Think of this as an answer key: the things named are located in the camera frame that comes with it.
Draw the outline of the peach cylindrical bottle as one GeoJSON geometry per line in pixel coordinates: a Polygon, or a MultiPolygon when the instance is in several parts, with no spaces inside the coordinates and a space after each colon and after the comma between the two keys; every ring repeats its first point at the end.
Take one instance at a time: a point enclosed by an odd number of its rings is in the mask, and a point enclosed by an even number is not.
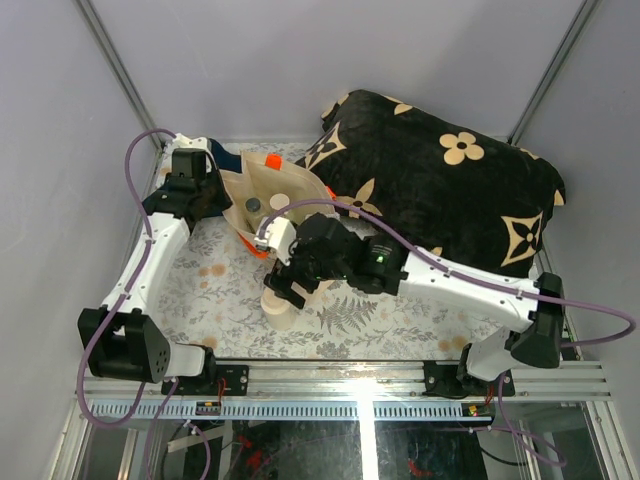
{"type": "Polygon", "coordinates": [[[295,322],[295,312],[293,306],[275,293],[266,289],[261,296],[261,308],[268,324],[275,330],[288,330],[295,322]]]}

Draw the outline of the beige canvas tote bag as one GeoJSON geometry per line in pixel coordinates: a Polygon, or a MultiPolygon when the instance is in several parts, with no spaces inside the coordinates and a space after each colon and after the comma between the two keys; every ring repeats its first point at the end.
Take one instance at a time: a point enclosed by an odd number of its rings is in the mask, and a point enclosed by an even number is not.
{"type": "Polygon", "coordinates": [[[223,212],[224,219],[236,231],[247,249],[260,259],[276,256],[271,251],[258,251],[254,244],[254,232],[247,224],[244,204],[248,198],[257,197],[265,207],[267,218],[274,211],[269,199],[276,193],[285,193],[291,204],[302,200],[329,200],[331,195],[322,181],[309,170],[287,162],[276,154],[243,151],[241,172],[222,172],[222,180],[233,205],[223,212]]]}

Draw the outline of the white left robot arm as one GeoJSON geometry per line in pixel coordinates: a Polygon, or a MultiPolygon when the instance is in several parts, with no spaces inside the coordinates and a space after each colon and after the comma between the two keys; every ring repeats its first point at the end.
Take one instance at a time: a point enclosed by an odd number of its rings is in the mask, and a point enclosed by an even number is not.
{"type": "Polygon", "coordinates": [[[184,377],[188,387],[204,395],[219,381],[212,353],[168,339],[157,324],[158,306],[174,260],[196,224],[231,201],[208,149],[179,147],[171,163],[164,184],[143,202],[147,224],[113,290],[99,307],[79,316],[83,368],[95,377],[146,383],[184,377]]]}

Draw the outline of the green lotion pump bottle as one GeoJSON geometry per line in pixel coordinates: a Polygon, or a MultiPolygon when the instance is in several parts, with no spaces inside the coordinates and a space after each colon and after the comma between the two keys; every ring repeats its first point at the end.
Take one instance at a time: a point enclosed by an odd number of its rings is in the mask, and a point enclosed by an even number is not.
{"type": "Polygon", "coordinates": [[[269,205],[274,212],[281,211],[279,217],[294,221],[294,211],[292,209],[285,210],[291,204],[290,197],[285,193],[276,193],[269,199],[269,205]]]}

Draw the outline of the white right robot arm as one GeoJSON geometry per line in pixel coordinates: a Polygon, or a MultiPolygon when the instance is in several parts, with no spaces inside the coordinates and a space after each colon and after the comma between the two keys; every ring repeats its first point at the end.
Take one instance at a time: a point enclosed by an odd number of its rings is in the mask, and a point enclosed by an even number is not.
{"type": "Polygon", "coordinates": [[[254,243],[277,258],[265,285],[296,308],[322,282],[344,281],[369,295],[434,299],[499,322],[499,330],[462,350],[455,378],[467,394],[482,392],[514,367],[560,364],[564,313],[556,275],[529,280],[484,274],[389,234],[361,237],[321,213],[300,225],[283,217],[264,220],[254,243]]]}

